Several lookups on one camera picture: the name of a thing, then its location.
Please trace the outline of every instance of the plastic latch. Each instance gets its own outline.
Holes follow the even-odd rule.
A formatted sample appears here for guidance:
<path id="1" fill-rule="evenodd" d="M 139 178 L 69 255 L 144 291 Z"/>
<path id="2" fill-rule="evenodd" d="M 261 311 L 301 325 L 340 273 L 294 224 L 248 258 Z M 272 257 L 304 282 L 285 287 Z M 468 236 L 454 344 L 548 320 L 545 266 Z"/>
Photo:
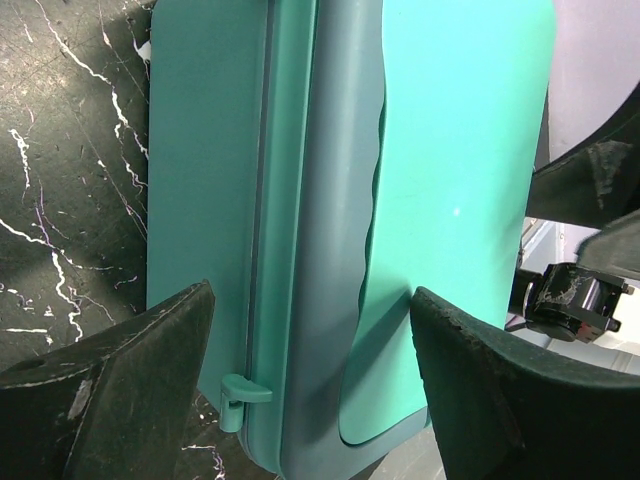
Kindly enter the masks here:
<path id="1" fill-rule="evenodd" d="M 244 422 L 244 406 L 247 403 L 269 403 L 273 392 L 242 375 L 230 373 L 222 377 L 222 401 L 220 402 L 220 430 L 237 433 Z"/>

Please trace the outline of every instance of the hinge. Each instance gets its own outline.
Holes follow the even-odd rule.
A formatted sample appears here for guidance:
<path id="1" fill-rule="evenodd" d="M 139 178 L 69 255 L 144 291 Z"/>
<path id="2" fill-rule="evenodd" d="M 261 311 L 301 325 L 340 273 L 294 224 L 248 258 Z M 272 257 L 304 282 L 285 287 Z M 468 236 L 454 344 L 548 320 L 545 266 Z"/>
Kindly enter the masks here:
<path id="1" fill-rule="evenodd" d="M 245 404 L 269 403 L 273 398 L 271 390 L 236 373 L 222 377 L 221 393 L 219 426 L 226 433 L 236 433 L 242 428 Z"/>

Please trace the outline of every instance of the black marble surface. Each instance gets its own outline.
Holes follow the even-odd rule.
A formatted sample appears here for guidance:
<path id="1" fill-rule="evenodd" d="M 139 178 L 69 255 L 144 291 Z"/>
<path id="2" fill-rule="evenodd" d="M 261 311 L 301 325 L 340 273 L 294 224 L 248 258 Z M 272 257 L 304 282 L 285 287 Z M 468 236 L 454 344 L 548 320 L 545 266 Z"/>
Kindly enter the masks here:
<path id="1" fill-rule="evenodd" d="M 151 14 L 0 0 L 0 370 L 145 309 Z M 216 423 L 196 395 L 176 479 L 275 477 Z"/>

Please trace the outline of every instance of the green plastic container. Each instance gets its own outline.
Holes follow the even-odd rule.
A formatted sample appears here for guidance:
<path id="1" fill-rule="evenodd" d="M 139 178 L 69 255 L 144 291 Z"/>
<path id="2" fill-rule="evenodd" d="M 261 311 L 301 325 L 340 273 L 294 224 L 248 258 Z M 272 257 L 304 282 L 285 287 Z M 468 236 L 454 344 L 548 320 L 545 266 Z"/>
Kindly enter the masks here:
<path id="1" fill-rule="evenodd" d="M 428 424 L 418 285 L 504 321 L 553 32 L 551 0 L 159 0 L 149 305 L 211 282 L 200 389 L 258 464 L 346 480 Z"/>

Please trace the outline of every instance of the turquoise plastic case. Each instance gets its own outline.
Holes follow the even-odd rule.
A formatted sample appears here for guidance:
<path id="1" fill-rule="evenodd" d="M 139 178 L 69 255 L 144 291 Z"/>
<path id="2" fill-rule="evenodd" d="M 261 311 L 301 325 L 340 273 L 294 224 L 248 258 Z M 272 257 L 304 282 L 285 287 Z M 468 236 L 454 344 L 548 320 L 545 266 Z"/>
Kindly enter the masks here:
<path id="1" fill-rule="evenodd" d="M 504 321 L 553 27 L 551 0 L 158 2 L 149 305 L 212 283 L 199 386 L 264 468 L 346 480 L 424 428 L 418 285 Z"/>

